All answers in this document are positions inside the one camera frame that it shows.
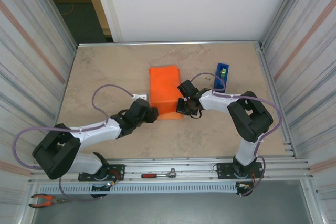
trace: blue object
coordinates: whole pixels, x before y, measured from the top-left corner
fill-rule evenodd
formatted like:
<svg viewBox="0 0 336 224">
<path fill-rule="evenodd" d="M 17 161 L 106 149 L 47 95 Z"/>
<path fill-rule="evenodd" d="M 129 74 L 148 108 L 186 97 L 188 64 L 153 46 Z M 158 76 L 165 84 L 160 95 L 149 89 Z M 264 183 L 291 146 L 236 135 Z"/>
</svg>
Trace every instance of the blue object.
<svg viewBox="0 0 336 224">
<path fill-rule="evenodd" d="M 226 73 L 224 75 L 224 78 L 220 77 L 222 69 L 226 69 Z M 225 86 L 226 86 L 226 81 L 227 81 L 227 75 L 228 74 L 229 74 L 229 65 L 228 64 L 219 63 L 217 65 L 216 75 L 224 81 Z M 215 78 L 214 89 L 222 89 L 222 88 L 223 88 L 223 85 L 221 84 L 220 80 L 218 80 L 217 78 Z"/>
</svg>

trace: aluminum frame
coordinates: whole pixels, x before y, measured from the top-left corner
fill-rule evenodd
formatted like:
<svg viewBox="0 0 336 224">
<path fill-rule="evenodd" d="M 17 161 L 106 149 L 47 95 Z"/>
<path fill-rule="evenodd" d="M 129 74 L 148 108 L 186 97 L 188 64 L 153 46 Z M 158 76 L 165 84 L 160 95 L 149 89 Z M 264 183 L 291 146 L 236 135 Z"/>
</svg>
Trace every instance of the aluminum frame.
<svg viewBox="0 0 336 224">
<path fill-rule="evenodd" d="M 265 80 L 269 86 L 270 95 L 274 103 L 281 108 L 280 100 L 276 91 L 273 78 L 271 77 L 264 53 L 257 41 L 194 41 L 194 42 L 136 42 L 136 43 L 114 43 L 114 44 L 80 44 L 79 47 L 91 46 L 117 46 L 117 45 L 174 45 L 174 44 L 232 44 L 232 43 L 253 43 L 256 53 L 259 56 L 259 62 L 264 72 Z M 321 210 L 321 203 L 313 192 L 312 174 L 310 172 L 307 160 L 297 159 L 295 157 L 295 146 L 291 144 L 291 133 L 287 121 L 284 120 L 281 130 L 284 136 L 284 147 L 286 155 L 265 156 L 266 172 L 264 180 L 300 180 L 302 190 L 309 206 L 310 214 L 314 224 L 326 223 L 325 215 Z M 220 181 L 238 181 L 218 180 L 217 173 L 213 170 L 216 163 L 231 162 L 232 157 L 214 157 L 214 158 L 160 158 L 160 159 L 111 159 L 109 163 L 125 164 L 125 180 L 119 182 L 127 185 L 140 185 L 144 183 L 218 183 Z M 155 180 L 141 179 L 141 173 L 166 173 L 171 168 L 175 168 L 177 177 L 175 179 L 158 178 Z M 63 184 L 90 184 L 90 182 L 78 182 L 77 174 L 66 174 L 62 178 Z M 55 185 L 58 182 L 50 180 L 43 172 L 36 171 L 32 174 L 28 182 L 28 197 L 38 193 L 43 185 Z M 34 209 L 25 207 L 21 210 L 22 222 L 31 223 Z"/>
</svg>

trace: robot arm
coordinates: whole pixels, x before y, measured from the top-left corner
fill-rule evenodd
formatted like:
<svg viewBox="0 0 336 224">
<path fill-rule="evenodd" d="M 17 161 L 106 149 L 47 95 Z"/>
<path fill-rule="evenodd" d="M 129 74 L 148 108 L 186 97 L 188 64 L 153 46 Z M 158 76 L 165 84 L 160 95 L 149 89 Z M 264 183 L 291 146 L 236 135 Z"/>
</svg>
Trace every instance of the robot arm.
<svg viewBox="0 0 336 224">
<path fill-rule="evenodd" d="M 184 99 L 179 99 L 177 112 L 196 116 L 202 110 L 229 113 L 241 136 L 239 150 L 233 158 L 233 167 L 239 177 L 244 177 L 256 162 L 259 139 L 273 123 L 273 118 L 259 101 L 233 98 L 237 95 L 222 94 L 209 89 L 199 91 L 189 80 L 178 87 Z M 256 97 L 247 91 L 241 96 Z"/>
<path fill-rule="evenodd" d="M 78 151 L 92 144 L 129 135 L 143 122 L 153 123 L 157 116 L 157 108 L 150 107 L 143 99 L 137 99 L 128 110 L 111 116 L 107 122 L 71 128 L 58 124 L 55 127 L 73 132 L 50 131 L 34 149 L 33 157 L 50 179 L 59 178 L 67 172 L 104 177 L 107 161 L 99 153 L 85 154 Z"/>
</svg>

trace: pliers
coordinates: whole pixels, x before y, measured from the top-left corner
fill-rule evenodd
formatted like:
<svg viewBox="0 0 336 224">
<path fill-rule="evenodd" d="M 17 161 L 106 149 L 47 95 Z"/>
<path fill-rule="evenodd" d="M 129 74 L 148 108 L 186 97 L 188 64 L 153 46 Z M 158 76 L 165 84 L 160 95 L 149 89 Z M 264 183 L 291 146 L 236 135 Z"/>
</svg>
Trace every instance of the pliers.
<svg viewBox="0 0 336 224">
<path fill-rule="evenodd" d="M 32 208 L 42 208 L 42 207 L 49 207 L 54 203 L 65 203 L 69 200 L 67 199 L 61 199 L 61 198 L 55 198 L 53 195 L 47 195 L 47 194 L 34 194 L 31 196 L 31 198 L 45 198 L 47 201 L 42 204 L 29 204 Z"/>
</svg>

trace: gray floor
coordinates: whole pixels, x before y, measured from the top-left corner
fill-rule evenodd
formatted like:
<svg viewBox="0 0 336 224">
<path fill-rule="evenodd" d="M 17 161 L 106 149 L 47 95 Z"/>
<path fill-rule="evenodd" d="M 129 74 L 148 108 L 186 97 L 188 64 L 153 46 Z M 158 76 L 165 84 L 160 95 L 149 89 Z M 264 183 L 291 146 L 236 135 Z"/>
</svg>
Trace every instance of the gray floor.
<svg viewBox="0 0 336 224">
<path fill-rule="evenodd" d="M 56 4 L 61 14 L 71 11 L 71 4 Z M 105 43 L 106 39 L 92 4 L 74 4 L 73 11 L 62 15 L 76 43 Z"/>
<path fill-rule="evenodd" d="M 108 195 L 38 209 L 35 224 L 52 223 L 312 223 L 299 181 L 263 182 L 248 198 L 236 194 Z"/>
</svg>

